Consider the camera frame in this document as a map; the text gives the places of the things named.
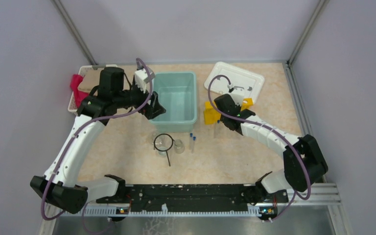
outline white tray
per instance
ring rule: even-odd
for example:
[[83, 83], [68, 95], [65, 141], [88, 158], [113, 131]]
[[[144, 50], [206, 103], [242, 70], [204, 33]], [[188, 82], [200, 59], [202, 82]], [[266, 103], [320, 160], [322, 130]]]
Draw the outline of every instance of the white tray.
[[[259, 96], [264, 83], [264, 77], [262, 75], [224, 62], [217, 62], [204, 82], [205, 89], [208, 90], [208, 85], [210, 84], [211, 79], [219, 74], [226, 75], [234, 86], [243, 87], [245, 90], [244, 97], [251, 98], [253, 104], [256, 104], [257, 97]], [[227, 80], [225, 78], [220, 78], [212, 83], [211, 91], [218, 94], [226, 94], [228, 93], [227, 85]]]
[[[105, 67], [117, 67], [117, 65], [103, 65], [103, 66], [100, 66], [100, 65], [85, 65], [85, 66], [81, 66], [80, 70], [78, 71], [78, 75], [84, 77], [84, 76], [86, 76], [87, 71], [89, 71], [89, 70], [96, 70], [96, 69], [105, 68]], [[77, 114], [77, 105], [75, 104], [75, 98], [74, 98], [73, 92], [71, 93], [68, 111], [70, 113]]]

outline white cable clip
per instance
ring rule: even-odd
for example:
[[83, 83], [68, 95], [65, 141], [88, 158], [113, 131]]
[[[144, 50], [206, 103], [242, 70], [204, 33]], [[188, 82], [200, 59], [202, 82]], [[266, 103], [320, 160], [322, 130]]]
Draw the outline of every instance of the white cable clip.
[[257, 129], [257, 132], [258, 132], [258, 133], [260, 133], [260, 128], [262, 128], [262, 127], [266, 124], [266, 122], [262, 120], [260, 124], [261, 124], [261, 125], [258, 126], [258, 129]]
[[267, 133], [267, 135], [266, 135], [266, 143], [267, 143], [267, 146], [268, 146], [268, 147], [269, 147], [269, 135], [270, 135], [270, 134], [272, 133], [272, 131], [275, 130], [275, 129], [277, 129], [276, 126], [273, 126], [273, 127], [270, 129], [269, 133]]

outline test tube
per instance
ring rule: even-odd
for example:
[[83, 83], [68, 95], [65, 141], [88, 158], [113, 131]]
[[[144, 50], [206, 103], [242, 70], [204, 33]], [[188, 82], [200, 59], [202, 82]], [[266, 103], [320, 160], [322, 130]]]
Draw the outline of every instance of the test tube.
[[189, 148], [191, 149], [192, 147], [192, 133], [189, 134]]
[[220, 135], [220, 120], [217, 120], [217, 123], [214, 124], [214, 139]]
[[194, 145], [195, 145], [195, 139], [197, 139], [197, 137], [192, 137], [192, 147], [191, 147], [191, 153], [194, 153]]

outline red cloth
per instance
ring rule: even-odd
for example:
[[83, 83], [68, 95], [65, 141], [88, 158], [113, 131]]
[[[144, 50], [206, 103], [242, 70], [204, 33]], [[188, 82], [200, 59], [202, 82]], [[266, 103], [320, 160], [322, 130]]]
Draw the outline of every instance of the red cloth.
[[88, 93], [81, 92], [78, 90], [78, 85], [80, 85], [82, 81], [83, 81], [82, 76], [78, 74], [74, 74], [71, 78], [71, 83], [70, 83], [70, 87], [74, 94], [75, 104], [77, 107], [79, 107], [81, 104], [81, 101], [89, 95]]

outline light purple wall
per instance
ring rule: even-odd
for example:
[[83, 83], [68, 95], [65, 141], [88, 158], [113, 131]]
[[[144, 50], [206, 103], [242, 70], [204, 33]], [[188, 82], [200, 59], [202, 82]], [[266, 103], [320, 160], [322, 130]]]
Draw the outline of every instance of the light purple wall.
[[62, 0], [99, 63], [289, 58], [318, 0]]
[[86, 64], [50, 1], [0, 2], [0, 235], [37, 233], [29, 181], [67, 137], [70, 77]]
[[354, 234], [376, 234], [376, 1], [330, 1], [293, 70]]

